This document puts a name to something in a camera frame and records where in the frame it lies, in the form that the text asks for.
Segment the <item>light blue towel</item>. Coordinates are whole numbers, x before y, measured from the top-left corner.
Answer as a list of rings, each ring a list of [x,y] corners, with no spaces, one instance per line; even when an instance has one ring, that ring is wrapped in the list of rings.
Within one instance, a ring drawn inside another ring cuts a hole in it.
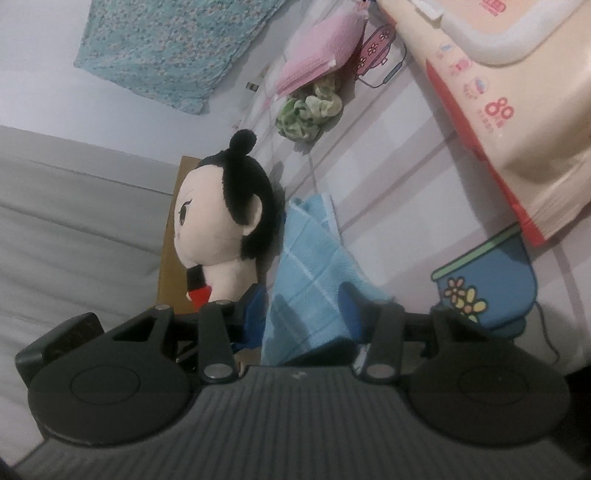
[[[287,202],[283,246],[263,333],[263,366],[280,366],[331,342],[352,338],[339,310],[339,287],[349,282],[370,300],[390,296],[370,282],[342,245],[332,198]]]

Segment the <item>green fabric scrunchie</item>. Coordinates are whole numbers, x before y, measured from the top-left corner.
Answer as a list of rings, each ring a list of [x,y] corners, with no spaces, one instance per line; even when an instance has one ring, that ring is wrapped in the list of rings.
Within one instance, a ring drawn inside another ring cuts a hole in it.
[[[314,142],[325,124],[342,114],[340,90],[339,75],[332,73],[290,94],[276,116],[280,136],[294,143]]]

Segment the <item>pink cloth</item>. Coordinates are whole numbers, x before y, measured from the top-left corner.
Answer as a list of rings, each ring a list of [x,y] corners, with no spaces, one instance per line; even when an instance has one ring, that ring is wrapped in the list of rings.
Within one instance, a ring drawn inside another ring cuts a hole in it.
[[[286,97],[348,63],[367,22],[365,10],[325,18],[297,40],[276,81],[276,97]]]

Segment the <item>brown cardboard box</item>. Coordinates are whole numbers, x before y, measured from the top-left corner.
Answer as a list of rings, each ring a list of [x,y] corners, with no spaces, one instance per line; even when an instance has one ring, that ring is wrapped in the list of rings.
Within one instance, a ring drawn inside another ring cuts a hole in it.
[[[199,159],[182,156],[177,171],[176,181],[172,193],[163,244],[160,256],[158,275],[157,304],[166,304],[177,314],[189,314],[195,311],[186,294],[186,270],[179,261],[174,247],[174,207],[180,186],[186,175],[197,167]]]

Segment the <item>plush doll red dress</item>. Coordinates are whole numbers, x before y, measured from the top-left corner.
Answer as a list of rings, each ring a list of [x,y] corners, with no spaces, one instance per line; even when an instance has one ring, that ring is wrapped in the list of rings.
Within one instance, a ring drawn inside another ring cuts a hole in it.
[[[256,134],[237,131],[228,148],[199,161],[179,187],[173,244],[195,309],[236,302],[259,281],[257,260],[273,242],[277,202],[250,155],[255,145]]]

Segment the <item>checkered bed sheet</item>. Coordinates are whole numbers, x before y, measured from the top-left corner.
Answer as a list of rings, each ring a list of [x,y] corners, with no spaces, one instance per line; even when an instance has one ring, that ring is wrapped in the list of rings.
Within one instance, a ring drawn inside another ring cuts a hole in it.
[[[444,307],[562,373],[590,362],[590,201],[546,243],[525,237],[488,164],[453,122],[384,1],[314,1],[270,65],[243,126],[287,202],[332,198],[342,245],[410,312]],[[311,143],[280,136],[276,81],[311,27],[365,10],[342,68],[342,114]]]

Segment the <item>grey curtain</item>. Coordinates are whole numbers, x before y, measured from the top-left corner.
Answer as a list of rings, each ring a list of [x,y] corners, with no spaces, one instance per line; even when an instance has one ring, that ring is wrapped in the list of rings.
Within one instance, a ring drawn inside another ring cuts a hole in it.
[[[174,165],[1,130],[1,456],[40,443],[16,354],[93,312],[113,327],[151,306]]]

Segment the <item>red white wet wipes pack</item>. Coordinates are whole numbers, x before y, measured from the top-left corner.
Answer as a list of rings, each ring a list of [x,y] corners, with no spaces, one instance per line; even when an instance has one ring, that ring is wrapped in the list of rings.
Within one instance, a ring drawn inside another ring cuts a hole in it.
[[[384,1],[464,146],[525,237],[546,243],[590,201],[586,1]]]

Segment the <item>teal floral wall cloth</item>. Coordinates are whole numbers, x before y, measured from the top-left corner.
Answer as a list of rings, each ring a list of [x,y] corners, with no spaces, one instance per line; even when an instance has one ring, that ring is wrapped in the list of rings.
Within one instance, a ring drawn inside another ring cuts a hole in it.
[[[276,0],[94,1],[74,65],[198,115],[281,7]]]

